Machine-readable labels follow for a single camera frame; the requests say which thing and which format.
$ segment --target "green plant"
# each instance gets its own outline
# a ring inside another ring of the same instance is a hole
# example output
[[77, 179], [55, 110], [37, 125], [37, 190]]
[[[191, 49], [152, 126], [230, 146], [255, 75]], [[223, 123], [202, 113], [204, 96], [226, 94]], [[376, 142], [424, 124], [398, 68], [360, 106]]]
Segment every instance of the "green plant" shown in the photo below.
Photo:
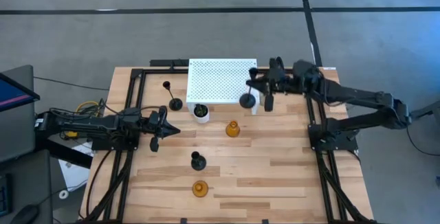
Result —
[[204, 117], [208, 114], [208, 107], [204, 104], [196, 104], [194, 108], [194, 114], [197, 117]]

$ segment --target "small orange bottle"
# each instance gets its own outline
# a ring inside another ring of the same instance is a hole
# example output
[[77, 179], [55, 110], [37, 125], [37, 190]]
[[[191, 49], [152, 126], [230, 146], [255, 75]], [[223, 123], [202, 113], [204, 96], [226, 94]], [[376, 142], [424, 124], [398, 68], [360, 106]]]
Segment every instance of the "small orange bottle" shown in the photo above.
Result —
[[237, 121], [231, 121], [231, 123], [226, 126], [226, 134], [230, 137], [237, 137], [239, 136], [239, 133], [240, 127]]
[[192, 186], [192, 193], [196, 197], [204, 197], [208, 193], [208, 184], [205, 181], [197, 181]]

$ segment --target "computer screen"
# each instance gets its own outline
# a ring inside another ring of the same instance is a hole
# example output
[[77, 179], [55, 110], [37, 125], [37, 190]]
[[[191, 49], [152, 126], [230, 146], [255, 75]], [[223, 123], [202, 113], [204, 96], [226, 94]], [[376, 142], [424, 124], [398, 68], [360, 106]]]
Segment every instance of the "computer screen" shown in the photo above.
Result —
[[0, 73], [0, 111], [19, 107], [39, 99], [38, 94]]

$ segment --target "black bracket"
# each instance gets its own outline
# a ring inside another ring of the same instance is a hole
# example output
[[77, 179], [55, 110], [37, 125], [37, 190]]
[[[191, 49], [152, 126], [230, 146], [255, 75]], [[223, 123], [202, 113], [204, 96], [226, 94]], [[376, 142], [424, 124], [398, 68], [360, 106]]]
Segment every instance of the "black bracket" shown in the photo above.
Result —
[[47, 149], [51, 157], [65, 160], [69, 163], [82, 166], [83, 168], [90, 168], [92, 156], [70, 149], [66, 146], [53, 142], [50, 139], [36, 138], [35, 151]]
[[356, 131], [337, 131], [333, 133], [324, 133], [321, 124], [310, 124], [308, 126], [310, 147], [316, 151], [328, 150], [357, 150]]
[[170, 69], [173, 70], [174, 67], [187, 67], [187, 66], [189, 66], [189, 59], [150, 60], [150, 66], [152, 66], [152, 67], [170, 67]]
[[132, 69], [130, 73], [130, 79], [136, 79], [140, 74], [142, 74], [143, 69]]

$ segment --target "electrical wire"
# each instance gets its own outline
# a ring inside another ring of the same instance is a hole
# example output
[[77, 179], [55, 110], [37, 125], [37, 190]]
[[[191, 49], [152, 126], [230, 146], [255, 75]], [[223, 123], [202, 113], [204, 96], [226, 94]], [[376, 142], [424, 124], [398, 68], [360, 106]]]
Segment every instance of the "electrical wire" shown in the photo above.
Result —
[[55, 217], [52, 217], [52, 218], [53, 218], [54, 221], [56, 221], [57, 223], [61, 224], [61, 222], [60, 222], [57, 218], [55, 218]]
[[348, 152], [354, 155], [354, 157], [356, 157], [356, 159], [359, 161], [359, 164], [361, 164], [359, 155], [354, 150], [348, 150]]
[[420, 148], [417, 148], [417, 146], [415, 146], [415, 144], [414, 144], [414, 142], [413, 142], [413, 139], [411, 139], [411, 135], [410, 135], [410, 131], [409, 131], [408, 127], [406, 127], [406, 134], [408, 135], [408, 138], [409, 138], [411, 144], [412, 144], [412, 145], [415, 147], [415, 149], [417, 149], [420, 153], [423, 153], [423, 154], [425, 154], [425, 155], [430, 155], [430, 156], [440, 156], [440, 154], [427, 153], [427, 152], [422, 151]]
[[329, 107], [338, 107], [338, 106], [343, 105], [343, 104], [345, 104], [347, 102], [350, 102], [352, 100], [356, 100], [357, 99], [356, 97], [353, 96], [351, 99], [348, 99], [348, 100], [345, 100], [345, 101], [341, 101], [341, 102], [338, 102], [336, 104], [330, 104], [329, 100], [327, 99], [327, 92], [329, 90], [329, 86], [328, 86], [327, 81], [326, 81], [326, 79], [324, 77], [324, 74], [321, 71], [319, 71], [319, 74], [320, 74], [320, 76], [321, 76], [321, 78], [322, 78], [322, 80], [324, 82], [324, 102]]
[[66, 187], [63, 188], [61, 190], [57, 190], [54, 193], [51, 193], [49, 196], [47, 196], [46, 198], [44, 198], [41, 202], [39, 202], [37, 205], [40, 205], [42, 203], [44, 203], [46, 200], [48, 200], [49, 198], [51, 198], [53, 195], [58, 194], [59, 192], [62, 192], [63, 190], [68, 190], [68, 189], [72, 189], [72, 188], [77, 188], [78, 186], [81, 186], [83, 183], [87, 182], [88, 179], [84, 180], [83, 182], [79, 183], [76, 186], [70, 186], [70, 187]]
[[100, 214], [104, 210], [105, 205], [108, 204], [111, 197], [113, 197], [114, 193], [118, 189], [118, 186], [120, 185], [122, 180], [124, 180], [125, 177], [128, 177], [128, 175], [130, 173], [129, 165], [131, 164], [131, 162], [129, 162], [129, 161], [131, 161], [131, 159], [129, 159], [130, 158], [129, 155], [131, 155], [131, 158], [133, 158], [132, 153], [127, 154], [127, 158], [125, 159], [125, 163], [124, 163], [123, 167], [121, 168], [119, 175], [116, 177], [116, 180], [109, 186], [107, 193], [101, 199], [99, 204], [93, 209], [92, 213], [86, 216], [86, 220], [88, 220], [88, 221], [97, 221], [98, 220]]
[[104, 102], [104, 107], [107, 108], [107, 109], [108, 109], [109, 111], [111, 111], [112, 113], [115, 113], [116, 115], [120, 115], [120, 116], [138, 114], [139, 112], [141, 112], [141, 111], [143, 111], [143, 110], [145, 110], [145, 109], [159, 109], [159, 108], [160, 108], [160, 107], [156, 107], [156, 106], [142, 107], [141, 109], [136, 110], [136, 111], [134, 111], [134, 112], [132, 112], [132, 113], [122, 113], [122, 114], [121, 114], [122, 111], [121, 111], [121, 112], [117, 112], [117, 111], [113, 110], [112, 108], [110, 108], [109, 106], [107, 106], [107, 103], [106, 103], [106, 102]]
[[88, 87], [88, 86], [82, 86], [82, 85], [77, 85], [77, 84], [73, 84], [73, 83], [68, 83], [68, 82], [63, 82], [60, 80], [52, 80], [49, 78], [43, 78], [43, 77], [38, 77], [38, 76], [34, 76], [34, 78], [39, 79], [39, 80], [46, 80], [46, 81], [50, 81], [50, 82], [56, 82], [56, 83], [60, 83], [60, 84], [64, 84], [64, 85], [69, 85], [69, 86], [74, 86], [74, 87], [82, 87], [85, 89], [93, 89], [93, 90], [101, 90], [101, 91], [108, 91], [110, 89], [105, 89], [105, 88], [100, 88], [100, 87]]
[[84, 220], [84, 217], [82, 216], [82, 214], [81, 214], [81, 211], [80, 211], [80, 210], [78, 210], [78, 215], [79, 215], [79, 217], [81, 217], [81, 219], [82, 219], [82, 220]]
[[111, 153], [111, 150], [107, 151], [107, 153], [101, 159], [101, 162], [99, 163], [98, 167], [96, 168], [95, 174], [93, 175], [93, 178], [91, 179], [89, 191], [87, 193], [87, 200], [86, 200], [86, 207], [85, 207], [85, 211], [87, 213], [87, 216], [90, 215], [90, 211], [89, 211], [90, 195], [91, 195], [91, 189], [93, 188], [94, 183], [95, 183], [96, 175], [98, 175], [98, 172], [101, 169], [102, 164], [104, 163], [105, 159], [110, 155], [110, 153]]
[[83, 119], [87, 119], [90, 118], [91, 115], [83, 115], [81, 113], [77, 113], [75, 111], [68, 111], [65, 109], [60, 109], [60, 108], [49, 108], [49, 112], [54, 114], [57, 117], [66, 119], [66, 120], [83, 120]]
[[84, 110], [81, 111], [81, 113], [83, 113], [84, 111], [89, 110], [91, 108], [95, 108], [95, 107], [100, 106], [100, 104], [98, 104], [96, 101], [86, 101], [86, 102], [83, 102], [80, 105], [78, 105], [78, 107], [76, 107], [75, 112], [79, 112], [87, 104], [92, 104], [92, 106], [85, 108]]

